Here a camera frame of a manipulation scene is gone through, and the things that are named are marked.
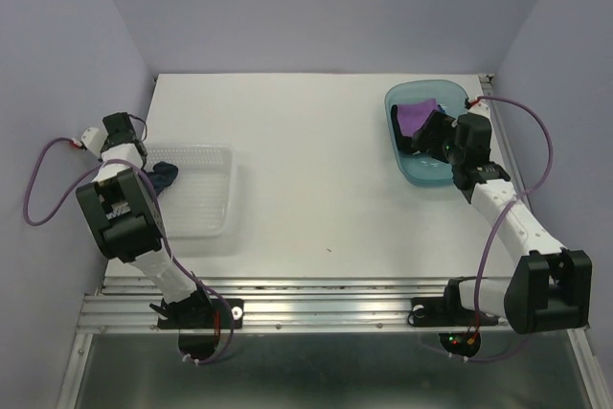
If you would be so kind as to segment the purple microfiber towel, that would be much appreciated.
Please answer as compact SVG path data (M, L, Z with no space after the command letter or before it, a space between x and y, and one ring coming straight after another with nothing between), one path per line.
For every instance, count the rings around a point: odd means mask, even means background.
M393 104L390 109L392 129L397 150L400 153L412 155L412 137L423 126L427 117L434 110L443 112L443 108L434 98L417 103Z

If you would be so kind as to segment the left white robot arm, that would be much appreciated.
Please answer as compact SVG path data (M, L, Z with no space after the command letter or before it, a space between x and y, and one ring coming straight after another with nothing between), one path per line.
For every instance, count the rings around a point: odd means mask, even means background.
M160 290L163 300L151 308L163 326L218 326L209 293L171 254L157 195L144 172L148 153L130 115L114 113L102 123L99 142L82 136L87 148L96 149L101 167L76 189L94 241L108 260L135 267Z

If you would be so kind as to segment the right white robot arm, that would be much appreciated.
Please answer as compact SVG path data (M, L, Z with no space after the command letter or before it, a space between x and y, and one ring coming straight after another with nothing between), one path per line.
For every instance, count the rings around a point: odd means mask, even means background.
M473 313L504 318L519 334L587 325L592 262L580 250L566 248L532 214L504 168L490 159L492 128L483 115L458 118L434 110L413 143L420 153L447 163L455 187L490 224L484 249L499 239L514 261L511 279L449 281L441 299L443 317L462 323Z

